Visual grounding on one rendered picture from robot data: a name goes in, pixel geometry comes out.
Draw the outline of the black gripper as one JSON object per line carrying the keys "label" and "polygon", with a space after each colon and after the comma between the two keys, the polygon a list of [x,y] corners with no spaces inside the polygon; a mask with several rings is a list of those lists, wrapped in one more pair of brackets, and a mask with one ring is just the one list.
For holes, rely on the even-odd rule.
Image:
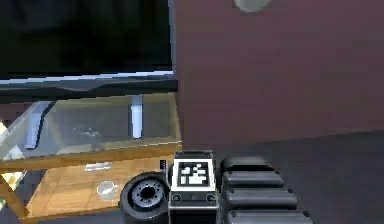
{"label": "black gripper", "polygon": [[168,224],[168,194],[162,172],[144,172],[132,178],[120,193],[124,224]]}

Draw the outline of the flat white remote control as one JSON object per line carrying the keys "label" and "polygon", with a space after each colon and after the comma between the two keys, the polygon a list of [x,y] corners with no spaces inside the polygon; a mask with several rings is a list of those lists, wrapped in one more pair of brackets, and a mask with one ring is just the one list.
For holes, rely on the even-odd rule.
{"label": "flat white remote control", "polygon": [[86,164],[84,171],[94,172],[94,171],[101,171],[101,170],[109,170],[111,168],[112,168],[111,162],[100,162],[100,163]]}

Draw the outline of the glass-topped wooden television stand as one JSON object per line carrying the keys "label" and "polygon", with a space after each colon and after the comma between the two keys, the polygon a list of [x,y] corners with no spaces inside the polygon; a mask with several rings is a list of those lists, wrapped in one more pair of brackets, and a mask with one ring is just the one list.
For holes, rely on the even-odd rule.
{"label": "glass-topped wooden television stand", "polygon": [[[156,171],[182,145],[176,96],[136,96],[59,100],[43,120],[37,149],[26,147],[33,103],[0,134],[0,210],[13,210],[22,224],[115,210],[125,183]],[[86,164],[112,168],[85,172]],[[118,187],[111,201],[96,188]]]}

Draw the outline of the black television set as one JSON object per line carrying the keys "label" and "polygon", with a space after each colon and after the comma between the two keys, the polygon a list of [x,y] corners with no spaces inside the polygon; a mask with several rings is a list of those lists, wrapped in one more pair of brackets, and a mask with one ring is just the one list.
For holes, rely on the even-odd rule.
{"label": "black television set", "polygon": [[26,147],[59,100],[174,90],[169,0],[0,0],[0,102],[37,102]]}

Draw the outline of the round grey wall disc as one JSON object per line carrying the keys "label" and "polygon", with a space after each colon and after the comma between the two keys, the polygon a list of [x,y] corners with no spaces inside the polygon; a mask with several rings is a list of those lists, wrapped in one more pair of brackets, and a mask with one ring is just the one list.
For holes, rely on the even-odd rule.
{"label": "round grey wall disc", "polygon": [[254,13],[261,11],[270,0],[234,0],[235,5],[243,12]]}

